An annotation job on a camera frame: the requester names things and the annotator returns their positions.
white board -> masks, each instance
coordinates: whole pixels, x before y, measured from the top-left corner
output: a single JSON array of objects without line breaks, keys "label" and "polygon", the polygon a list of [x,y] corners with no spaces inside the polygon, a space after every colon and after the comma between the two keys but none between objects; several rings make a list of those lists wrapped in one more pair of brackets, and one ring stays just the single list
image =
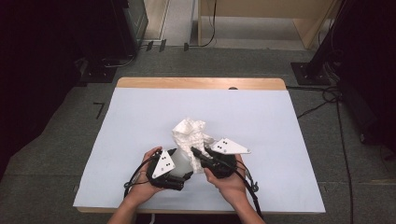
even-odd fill
[{"label": "white board", "polygon": [[[116,88],[74,206],[117,208],[143,154],[176,147],[172,129],[185,118],[203,120],[206,134],[251,150],[242,158],[259,182],[263,212],[325,212],[287,91]],[[157,193],[140,208],[233,211],[204,174],[193,175],[182,191]]]}]

table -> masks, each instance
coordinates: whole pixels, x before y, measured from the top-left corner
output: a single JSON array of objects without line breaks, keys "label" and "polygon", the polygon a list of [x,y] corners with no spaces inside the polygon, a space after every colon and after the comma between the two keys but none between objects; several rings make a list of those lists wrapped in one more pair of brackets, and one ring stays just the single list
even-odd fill
[{"label": "table", "polygon": [[[213,105],[231,109],[209,110]],[[226,134],[252,150],[243,159],[259,182],[257,196],[264,213],[325,212],[289,93],[279,78],[121,78],[74,206],[80,212],[114,212],[122,201],[122,186],[143,153],[159,145],[175,147],[171,130],[185,115],[206,121],[205,133],[218,139]],[[197,174],[182,191],[161,191],[138,212],[218,214],[233,209],[205,175]]]},{"label": "table", "polygon": [[[198,2],[198,45],[202,45],[202,16],[213,16],[216,0]],[[339,0],[217,0],[216,17],[291,18],[304,47],[310,49]]]}]

finger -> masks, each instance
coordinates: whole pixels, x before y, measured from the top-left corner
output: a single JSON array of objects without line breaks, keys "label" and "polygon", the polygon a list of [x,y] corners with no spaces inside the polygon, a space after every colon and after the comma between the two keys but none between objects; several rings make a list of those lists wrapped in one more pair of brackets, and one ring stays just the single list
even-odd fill
[{"label": "finger", "polygon": [[204,168],[204,173],[206,175],[207,182],[209,182],[211,184],[215,184],[216,177],[213,175],[213,173],[207,168]]},{"label": "finger", "polygon": [[141,171],[138,175],[139,177],[137,178],[136,183],[148,181],[148,178],[146,177],[146,171]]},{"label": "finger", "polygon": [[143,157],[143,161],[145,161],[146,159],[148,159],[150,156],[152,156],[155,152],[159,151],[163,149],[163,147],[155,147],[152,150],[148,151],[145,153],[145,156]]},{"label": "finger", "polygon": [[242,161],[242,156],[241,156],[241,154],[235,154],[235,158],[236,158],[237,161],[240,161],[240,162],[244,163],[244,162]]}]

crumpled white tissue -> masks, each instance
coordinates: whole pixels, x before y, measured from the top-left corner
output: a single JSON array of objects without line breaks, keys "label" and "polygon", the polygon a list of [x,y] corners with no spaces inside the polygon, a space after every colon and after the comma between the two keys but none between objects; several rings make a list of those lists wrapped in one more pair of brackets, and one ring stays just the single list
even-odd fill
[{"label": "crumpled white tissue", "polygon": [[173,130],[175,143],[185,151],[191,161],[191,166],[195,174],[201,174],[204,169],[199,159],[192,154],[191,147],[198,148],[207,157],[209,154],[205,151],[205,146],[213,144],[215,140],[207,134],[204,134],[205,122],[201,120],[183,119]]}]

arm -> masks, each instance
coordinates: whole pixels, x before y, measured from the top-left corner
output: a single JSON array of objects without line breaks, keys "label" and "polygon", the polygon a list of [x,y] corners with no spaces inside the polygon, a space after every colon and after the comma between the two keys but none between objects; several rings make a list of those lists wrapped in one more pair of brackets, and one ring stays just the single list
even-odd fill
[{"label": "arm", "polygon": [[[242,162],[242,158],[240,155],[235,155],[235,157],[238,161]],[[242,176],[245,176],[244,170],[238,168],[237,171]],[[232,174],[227,178],[217,179],[207,168],[205,168],[205,174],[207,181],[215,185],[216,188],[219,189],[219,192],[221,193],[223,198],[233,207],[236,214],[241,219],[242,223],[265,224],[262,218],[259,217],[256,211],[250,205],[246,193],[246,187],[238,175]]]},{"label": "arm", "polygon": [[[161,150],[162,147],[155,147],[152,150],[146,152],[143,161],[148,159],[152,154],[154,154],[156,151]],[[145,173],[149,167],[149,164],[146,164],[142,167],[140,170],[140,173]],[[148,179],[146,175],[140,175],[137,178],[136,183],[144,183],[147,182]],[[145,184],[139,184],[135,185],[131,188],[129,191],[129,194],[125,197],[125,199],[122,201],[120,204],[119,208],[116,210],[116,212],[113,214],[111,219],[107,222],[107,224],[130,224],[132,223],[132,219],[134,217],[134,213],[136,211],[136,208],[146,202],[148,199],[150,199],[155,193],[158,191],[161,191],[162,189],[156,188],[154,186],[151,186],[151,184],[145,183]]]}]

